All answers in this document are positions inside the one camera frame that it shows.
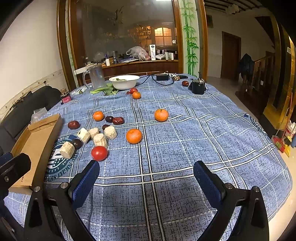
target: green bamboo painting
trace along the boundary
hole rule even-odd
[[[183,0],[183,10],[182,16],[185,18],[185,26],[183,26],[183,31],[186,33],[186,42],[187,42],[187,67],[188,74],[194,75],[194,68],[198,63],[198,58],[196,56],[196,50],[199,49],[197,46],[197,37],[194,37],[196,30],[192,27],[192,21],[195,19],[194,12],[196,9],[192,7],[193,3],[189,0]]]

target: black sofa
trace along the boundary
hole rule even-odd
[[[0,124],[0,156],[10,152],[24,129],[30,124],[34,110],[50,110],[61,101],[61,92],[50,86],[44,86],[29,93],[23,101],[4,118]]]

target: white yam chunk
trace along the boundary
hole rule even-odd
[[[75,151],[75,147],[74,147],[74,145],[73,145],[72,143],[66,141],[66,142],[62,145],[62,147],[61,147],[61,149],[60,149],[59,152],[60,152],[60,154],[61,154],[64,158],[66,158],[66,159],[70,159],[70,158],[72,157],[74,151]]]
[[[79,137],[79,139],[83,142],[83,143],[87,143],[89,138],[91,137],[91,135],[89,134],[89,132],[84,129],[81,128],[80,131],[77,133],[77,136]]]
[[[117,132],[113,126],[108,126],[104,130],[105,137],[109,140],[114,139],[117,137]]]
[[[94,138],[94,136],[95,135],[97,135],[97,134],[99,134],[100,133],[100,131],[99,131],[99,129],[98,128],[93,128],[93,129],[90,129],[89,130],[89,134],[91,135],[91,139],[93,139]]]
[[[104,134],[97,134],[94,136],[94,145],[95,146],[104,146],[105,148],[108,147],[107,140]]]

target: large glass window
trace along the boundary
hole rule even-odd
[[[83,38],[89,60],[134,46],[177,50],[172,1],[83,0]]]

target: glass pitcher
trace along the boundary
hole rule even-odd
[[[87,84],[85,81],[85,75],[89,74],[91,83]],[[96,90],[98,88],[106,87],[105,78],[101,64],[89,67],[87,71],[83,73],[82,80],[84,85],[90,90]]]

